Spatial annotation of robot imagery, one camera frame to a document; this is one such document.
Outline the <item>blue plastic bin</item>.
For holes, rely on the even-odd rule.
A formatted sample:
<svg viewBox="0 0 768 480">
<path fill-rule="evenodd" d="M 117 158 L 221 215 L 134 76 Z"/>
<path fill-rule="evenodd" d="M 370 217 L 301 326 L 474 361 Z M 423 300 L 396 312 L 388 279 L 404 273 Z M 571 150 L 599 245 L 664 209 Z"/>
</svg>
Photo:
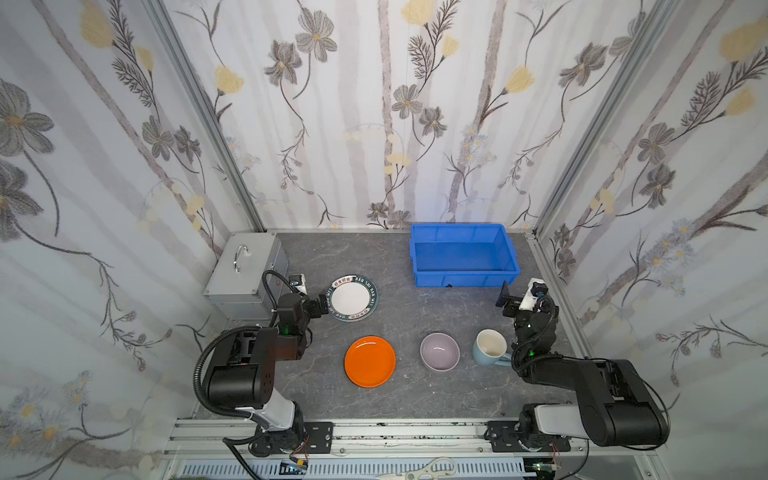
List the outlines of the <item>blue plastic bin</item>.
<svg viewBox="0 0 768 480">
<path fill-rule="evenodd" d="M 500 287 L 521 273 L 501 224 L 414 224 L 409 248 L 414 283 L 421 288 Z"/>
</svg>

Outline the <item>aluminium rail frame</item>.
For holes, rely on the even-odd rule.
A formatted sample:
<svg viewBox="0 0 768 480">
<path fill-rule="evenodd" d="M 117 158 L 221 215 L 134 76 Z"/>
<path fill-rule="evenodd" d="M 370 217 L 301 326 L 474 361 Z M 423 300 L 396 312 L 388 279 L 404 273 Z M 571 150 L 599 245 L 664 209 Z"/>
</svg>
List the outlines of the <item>aluminium rail frame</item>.
<svg viewBox="0 0 768 480">
<path fill-rule="evenodd" d="M 486 424 L 509 419 L 321 420 L 333 422 L 329 454 L 251 455 L 236 459 L 223 444 L 253 425 L 234 420 L 179 420 L 162 457 L 158 479 L 377 479 L 420 468 L 439 457 L 454 459 L 458 473 L 445 479 L 666 479 L 654 452 L 598 447 L 568 440 L 570 452 L 494 453 Z"/>
</svg>

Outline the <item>green rimmed white plate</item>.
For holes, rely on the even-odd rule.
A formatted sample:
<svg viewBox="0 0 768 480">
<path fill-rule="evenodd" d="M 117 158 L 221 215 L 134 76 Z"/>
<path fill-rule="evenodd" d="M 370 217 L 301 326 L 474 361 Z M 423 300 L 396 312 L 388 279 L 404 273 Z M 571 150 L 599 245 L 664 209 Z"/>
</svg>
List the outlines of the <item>green rimmed white plate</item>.
<svg viewBox="0 0 768 480">
<path fill-rule="evenodd" d="M 329 314 L 342 322 L 357 322 L 370 316 L 378 305 L 378 290 L 367 277 L 348 274 L 334 280 L 326 290 Z"/>
</svg>

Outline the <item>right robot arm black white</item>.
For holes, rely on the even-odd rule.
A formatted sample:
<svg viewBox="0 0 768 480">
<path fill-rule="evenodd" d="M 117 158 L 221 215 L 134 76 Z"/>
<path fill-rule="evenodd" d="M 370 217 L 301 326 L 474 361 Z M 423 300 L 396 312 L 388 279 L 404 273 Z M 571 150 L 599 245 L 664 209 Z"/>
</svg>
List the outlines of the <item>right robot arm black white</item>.
<svg viewBox="0 0 768 480">
<path fill-rule="evenodd" d="M 548 286 L 532 279 L 524 296 L 502 283 L 495 306 L 513 320 L 516 340 L 495 361 L 531 385 L 575 394 L 575 404 L 531 403 L 522 408 L 514 435 L 526 449 L 578 438 L 599 447 L 653 450 L 666 443 L 671 420 L 661 400 L 622 359 L 576 358 L 552 350 L 560 308 Z"/>
</svg>

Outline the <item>purple bowl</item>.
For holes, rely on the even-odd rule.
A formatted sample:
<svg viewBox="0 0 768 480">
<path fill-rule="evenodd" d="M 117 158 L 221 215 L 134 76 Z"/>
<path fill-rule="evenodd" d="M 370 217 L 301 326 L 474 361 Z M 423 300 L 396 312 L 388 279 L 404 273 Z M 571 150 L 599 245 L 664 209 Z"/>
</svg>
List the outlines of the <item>purple bowl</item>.
<svg viewBox="0 0 768 480">
<path fill-rule="evenodd" d="M 420 344 L 419 353 L 423 364 L 435 372 L 448 372 L 459 363 L 461 351 L 458 343 L 448 334 L 430 333 Z"/>
</svg>

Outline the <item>grey metal first aid case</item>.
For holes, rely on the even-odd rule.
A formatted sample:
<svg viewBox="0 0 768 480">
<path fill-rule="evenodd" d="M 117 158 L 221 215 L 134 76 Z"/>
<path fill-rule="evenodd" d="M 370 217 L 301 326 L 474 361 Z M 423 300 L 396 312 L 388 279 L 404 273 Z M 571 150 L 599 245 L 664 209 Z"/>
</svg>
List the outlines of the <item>grey metal first aid case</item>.
<svg viewBox="0 0 768 480">
<path fill-rule="evenodd" d="M 228 320 L 268 323 L 273 302 L 262 273 L 286 276 L 289 261 L 275 233 L 234 233 L 203 290 L 203 296 Z"/>
</svg>

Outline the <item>white scissors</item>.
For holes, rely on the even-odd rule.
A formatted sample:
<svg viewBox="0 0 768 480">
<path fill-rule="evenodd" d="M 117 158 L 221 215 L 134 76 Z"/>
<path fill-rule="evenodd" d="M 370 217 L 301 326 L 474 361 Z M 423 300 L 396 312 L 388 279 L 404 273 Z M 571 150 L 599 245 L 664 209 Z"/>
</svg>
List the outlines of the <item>white scissors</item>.
<svg viewBox="0 0 768 480">
<path fill-rule="evenodd" d="M 453 477 L 458 473 L 454 459 L 439 457 L 420 468 L 409 468 L 402 472 L 378 475 L 377 479 L 386 480 L 435 480 Z"/>
</svg>

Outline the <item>orange plate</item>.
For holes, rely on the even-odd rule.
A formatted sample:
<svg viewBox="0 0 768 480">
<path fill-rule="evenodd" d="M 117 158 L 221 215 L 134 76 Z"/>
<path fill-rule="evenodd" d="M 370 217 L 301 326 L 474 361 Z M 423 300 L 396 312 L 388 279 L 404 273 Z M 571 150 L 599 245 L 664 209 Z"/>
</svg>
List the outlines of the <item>orange plate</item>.
<svg viewBox="0 0 768 480">
<path fill-rule="evenodd" d="M 366 336 L 355 341 L 344 358 L 348 379 L 362 388 L 382 386 L 391 378 L 395 368 L 396 355 L 392 345 L 377 336 Z"/>
</svg>

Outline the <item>light blue mug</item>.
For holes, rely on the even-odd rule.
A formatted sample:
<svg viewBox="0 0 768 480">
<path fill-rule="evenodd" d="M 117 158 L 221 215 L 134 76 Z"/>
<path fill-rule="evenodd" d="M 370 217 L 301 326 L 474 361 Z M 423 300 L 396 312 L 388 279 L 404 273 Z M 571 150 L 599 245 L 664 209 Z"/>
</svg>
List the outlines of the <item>light blue mug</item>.
<svg viewBox="0 0 768 480">
<path fill-rule="evenodd" d="M 472 356 L 481 366 L 511 366 L 505 337 L 494 329 L 481 330 L 474 341 Z"/>
</svg>

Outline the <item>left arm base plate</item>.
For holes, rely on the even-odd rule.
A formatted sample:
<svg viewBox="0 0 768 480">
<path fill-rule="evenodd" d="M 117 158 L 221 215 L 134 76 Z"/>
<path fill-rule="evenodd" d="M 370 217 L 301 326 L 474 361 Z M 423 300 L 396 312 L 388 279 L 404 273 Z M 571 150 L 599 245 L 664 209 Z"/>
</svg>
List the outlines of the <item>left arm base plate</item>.
<svg viewBox="0 0 768 480">
<path fill-rule="evenodd" d="M 273 454 L 329 454 L 333 441 L 333 422 L 307 422 L 302 429 L 268 431 L 248 445 L 251 455 L 265 458 Z"/>
</svg>

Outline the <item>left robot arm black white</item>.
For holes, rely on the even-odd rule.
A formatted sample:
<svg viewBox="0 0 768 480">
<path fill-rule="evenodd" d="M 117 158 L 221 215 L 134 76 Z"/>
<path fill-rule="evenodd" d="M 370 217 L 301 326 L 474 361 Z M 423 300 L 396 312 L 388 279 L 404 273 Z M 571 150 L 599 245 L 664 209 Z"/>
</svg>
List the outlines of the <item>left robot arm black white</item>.
<svg viewBox="0 0 768 480">
<path fill-rule="evenodd" d="M 276 364 L 302 359 L 313 341 L 310 321 L 329 312 L 327 296 L 311 299 L 302 293 L 281 296 L 272 326 L 242 326 L 215 338 L 201 353 L 193 371 L 198 402 L 220 416 L 257 424 L 247 442 L 252 454 L 295 452 L 310 433 L 300 407 L 275 387 Z"/>
</svg>

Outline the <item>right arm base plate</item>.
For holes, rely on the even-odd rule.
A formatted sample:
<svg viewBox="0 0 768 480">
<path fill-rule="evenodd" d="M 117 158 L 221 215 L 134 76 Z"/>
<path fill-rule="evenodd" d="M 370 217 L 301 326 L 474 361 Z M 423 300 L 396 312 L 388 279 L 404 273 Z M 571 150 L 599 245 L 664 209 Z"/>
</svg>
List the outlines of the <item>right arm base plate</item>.
<svg viewBox="0 0 768 480">
<path fill-rule="evenodd" d="M 524 434 L 515 420 L 492 420 L 486 424 L 483 438 L 494 453 L 570 452 L 570 442 L 562 436 L 540 434 L 537 430 Z"/>
</svg>

